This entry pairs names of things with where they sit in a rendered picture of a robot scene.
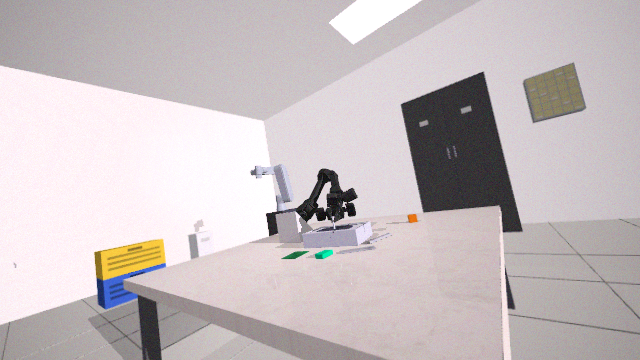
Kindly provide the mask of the small green block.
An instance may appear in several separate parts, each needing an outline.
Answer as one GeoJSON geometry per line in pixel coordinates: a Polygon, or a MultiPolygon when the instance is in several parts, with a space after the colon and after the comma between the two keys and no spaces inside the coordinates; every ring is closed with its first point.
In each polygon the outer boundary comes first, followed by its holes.
{"type": "Polygon", "coordinates": [[[323,250],[317,254],[315,254],[316,259],[324,259],[333,254],[333,250],[323,250]]]}

